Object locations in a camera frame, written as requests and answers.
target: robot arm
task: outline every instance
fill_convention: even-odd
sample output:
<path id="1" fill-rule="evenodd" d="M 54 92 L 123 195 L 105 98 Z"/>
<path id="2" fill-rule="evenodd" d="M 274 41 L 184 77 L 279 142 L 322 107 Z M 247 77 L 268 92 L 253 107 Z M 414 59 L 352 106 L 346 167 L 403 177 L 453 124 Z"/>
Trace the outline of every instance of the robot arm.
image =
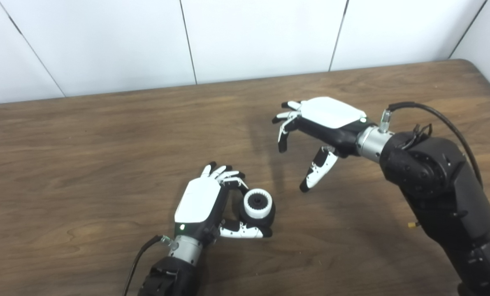
<path id="1" fill-rule="evenodd" d="M 232 167 L 215 169 L 215 162 L 204 167 L 199 178 L 191 180 L 175 212 L 175 239 L 155 236 L 138 253 L 126 287 L 142 253 L 156 242 L 168 245 L 168 256 L 151 267 L 139 296 L 194 296 L 198 289 L 197 263 L 203 249 L 220 236 L 228 238 L 268 238 L 276 211 L 271 195 L 263 189 L 249 190 L 245 175 Z M 237 220 L 223 219 L 230 190 L 243 194 Z"/>
<path id="2" fill-rule="evenodd" d="M 300 186 L 302 191 L 315 185 L 334 164 L 329 154 L 324 157 L 325 151 L 339 157 L 362 156 L 379 163 L 386 180 L 401 189 L 418 224 L 448 255 L 462 280 L 459 293 L 490 296 L 490 203 L 465 141 L 463 146 L 473 160 L 475 175 L 455 143 L 430 136 L 431 126 L 422 130 L 417 126 L 412 132 L 389 132 L 391 107 L 384 111 L 378 127 L 362 111 L 331 98 L 319 97 L 282 106 L 295 111 L 281 113 L 273 119 L 273 123 L 287 119 L 280 128 L 280 152 L 286 150 L 284 141 L 288 132 L 295 129 L 331 146 L 318 151 Z M 404 106 L 419 104 L 409 102 Z M 449 123 L 442 114 L 422 106 Z M 451 123 L 448 126 L 457 131 Z M 458 131 L 456 134 L 463 141 Z"/>

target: cable connector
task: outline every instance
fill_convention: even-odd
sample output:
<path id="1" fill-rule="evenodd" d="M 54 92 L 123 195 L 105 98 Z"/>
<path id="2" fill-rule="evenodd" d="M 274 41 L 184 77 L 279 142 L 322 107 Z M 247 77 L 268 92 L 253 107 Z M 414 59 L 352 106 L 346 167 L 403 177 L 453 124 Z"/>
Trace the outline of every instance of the cable connector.
<path id="1" fill-rule="evenodd" d="M 168 247 L 170 247 L 170 249 L 172 251 L 177 250 L 177 248 L 179 247 L 179 243 L 177 243 L 175 240 L 172 240 L 171 238 L 168 238 L 168 236 L 163 236 L 163 238 L 161 238 L 160 242 L 162 242 L 165 245 L 167 245 Z"/>
<path id="2" fill-rule="evenodd" d="M 380 126 L 378 132 L 384 134 L 389 131 L 389 122 L 391 121 L 391 110 L 385 109 L 382 113 L 382 119 L 380 120 Z"/>

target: panel seam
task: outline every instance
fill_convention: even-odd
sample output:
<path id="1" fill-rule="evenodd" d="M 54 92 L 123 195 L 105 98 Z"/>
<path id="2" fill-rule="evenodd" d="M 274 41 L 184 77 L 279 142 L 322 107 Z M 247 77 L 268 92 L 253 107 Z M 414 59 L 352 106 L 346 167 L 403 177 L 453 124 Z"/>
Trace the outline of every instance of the panel seam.
<path id="1" fill-rule="evenodd" d="M 179 4 L 181 5 L 181 14 L 183 15 L 184 32 L 186 34 L 186 42 L 188 43 L 188 52 L 190 53 L 190 61 L 192 62 L 192 70 L 194 71 L 194 80 L 195 80 L 195 84 L 197 84 L 197 75 L 195 73 L 194 57 L 192 56 L 192 47 L 190 47 L 190 38 L 188 37 L 188 29 L 186 28 L 186 19 L 184 17 L 183 1 L 179 0 Z"/>
<path id="2" fill-rule="evenodd" d="M 345 19 L 345 14 L 347 13 L 348 5 L 349 5 L 349 0 L 345 1 L 344 14 L 342 15 L 342 21 L 340 22 L 340 27 L 338 28 L 337 39 L 334 43 L 333 55 L 331 56 L 331 62 L 329 64 L 329 72 L 331 71 L 331 67 L 333 66 L 334 54 L 337 52 L 338 40 L 340 39 L 340 32 L 342 32 L 343 21 Z"/>
<path id="3" fill-rule="evenodd" d="M 33 53 L 35 54 L 36 58 L 38 59 L 38 61 L 40 62 L 40 64 L 42 65 L 42 67 L 44 67 L 45 71 L 47 72 L 47 74 L 49 75 L 49 77 L 51 77 L 51 79 L 53 80 L 53 82 L 55 83 L 56 87 L 58 88 L 58 90 L 60 90 L 60 92 L 62 93 L 62 95 L 64 97 L 67 97 L 66 94 L 64 93 L 64 91 L 62 90 L 62 88 L 60 87 L 60 85 L 56 82 L 55 80 L 55 77 L 53 77 L 53 75 L 51 75 L 51 72 L 47 69 L 46 65 L 44 64 L 44 62 L 42 62 L 42 60 L 40 59 L 40 57 L 38 56 L 38 54 L 36 53 L 35 49 L 33 49 L 33 47 L 31 46 L 31 43 L 29 43 L 29 41 L 27 41 L 27 38 L 25 37 L 25 35 L 23 35 L 23 33 L 21 32 L 20 28 L 18 28 L 18 26 L 16 25 L 15 21 L 13 20 L 13 18 L 11 17 L 11 15 L 7 12 L 7 10 L 5 9 L 5 7 L 3 6 L 2 2 L 0 2 L 0 6 L 2 6 L 2 9 L 4 10 L 4 12 L 6 13 L 7 17 L 9 17 L 10 21 L 13 23 L 13 25 L 15 26 L 16 30 L 20 33 L 20 35 L 23 37 L 23 39 L 25 40 L 25 42 L 27 43 L 27 45 L 29 46 L 29 48 L 31 49 L 31 51 L 33 51 Z"/>
<path id="4" fill-rule="evenodd" d="M 470 22 L 470 25 L 468 26 L 468 28 L 466 28 L 465 32 L 462 34 L 461 39 L 459 39 L 459 42 L 457 42 L 457 45 L 455 45 L 455 47 L 451 51 L 450 55 L 448 56 L 448 59 L 450 59 L 451 56 L 453 56 L 453 53 L 455 53 L 455 51 L 457 50 L 457 47 L 459 47 L 459 45 L 461 44 L 462 40 L 464 39 L 464 37 L 466 36 L 466 34 L 468 33 L 468 31 L 470 30 L 471 26 L 474 24 L 475 20 L 477 19 L 478 15 L 481 13 L 482 8 L 486 4 L 486 2 L 488 2 L 488 0 L 484 0 L 484 2 L 482 3 L 481 7 L 479 8 L 479 10 L 477 11 L 477 13 L 475 14 L 474 19 L 472 19 L 472 21 Z"/>

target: wood grain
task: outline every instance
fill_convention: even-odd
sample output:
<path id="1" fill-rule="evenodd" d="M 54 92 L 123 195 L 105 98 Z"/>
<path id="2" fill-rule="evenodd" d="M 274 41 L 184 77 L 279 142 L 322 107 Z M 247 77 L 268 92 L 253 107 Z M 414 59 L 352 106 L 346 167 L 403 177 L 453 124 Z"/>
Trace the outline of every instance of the wood grain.
<path id="1" fill-rule="evenodd" d="M 446 114 L 475 152 L 490 199 L 490 85 L 464 60 L 0 105 L 0 296 L 117 295 L 139 247 L 172 234 L 185 185 L 215 160 L 276 202 L 274 236 L 221 238 L 200 295 L 456 295 L 458 278 L 378 165 L 338 161 L 299 191 L 320 143 L 271 118 L 288 100 L 331 96 L 378 120 L 389 103 Z M 399 111 L 392 130 L 433 122 Z M 166 255 L 143 256 L 132 294 Z"/>

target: black cable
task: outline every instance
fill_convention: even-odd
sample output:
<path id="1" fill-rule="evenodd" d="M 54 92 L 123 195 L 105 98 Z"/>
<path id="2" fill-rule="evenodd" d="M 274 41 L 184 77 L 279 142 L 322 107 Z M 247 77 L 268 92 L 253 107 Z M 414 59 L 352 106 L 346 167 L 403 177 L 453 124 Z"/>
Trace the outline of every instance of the black cable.
<path id="1" fill-rule="evenodd" d="M 453 125 L 453 123 L 451 123 L 451 121 L 448 118 L 446 118 L 446 116 L 442 115 L 442 113 L 440 113 L 439 111 L 437 111 L 437 110 L 435 110 L 429 106 L 426 106 L 424 104 L 415 103 L 415 102 L 400 102 L 400 103 L 396 103 L 396 104 L 390 104 L 388 106 L 388 110 L 391 112 L 398 110 L 398 109 L 403 109 L 403 108 L 423 109 L 424 111 L 430 112 L 431 114 L 436 116 L 438 119 L 440 119 L 442 122 L 444 122 L 444 124 L 446 124 L 446 126 L 448 126 L 450 128 L 450 130 L 457 136 L 457 138 L 461 142 L 464 150 L 466 151 L 466 154 L 468 155 L 468 159 L 470 160 L 472 168 L 474 169 L 476 178 L 477 178 L 479 184 L 481 185 L 481 187 L 483 187 L 482 186 L 481 171 L 478 168 L 477 160 L 476 160 L 474 153 L 472 152 L 470 146 L 466 142 L 464 136 L 457 129 L 457 126 Z"/>
<path id="2" fill-rule="evenodd" d="M 132 269 L 130 270 L 130 274 L 128 274 L 128 280 L 126 281 L 126 286 L 124 287 L 124 292 L 122 293 L 122 296 L 126 296 L 128 294 L 128 289 L 130 288 L 130 283 L 132 282 L 133 274 L 135 273 L 135 269 L 137 268 L 137 264 L 139 263 L 139 259 L 143 255 L 143 253 L 151 246 L 153 246 L 155 243 L 160 242 L 162 240 L 163 236 L 154 236 L 151 238 L 151 240 L 148 240 L 147 243 L 143 244 L 141 249 L 139 250 L 139 253 L 135 256 L 135 260 L 133 261 Z"/>

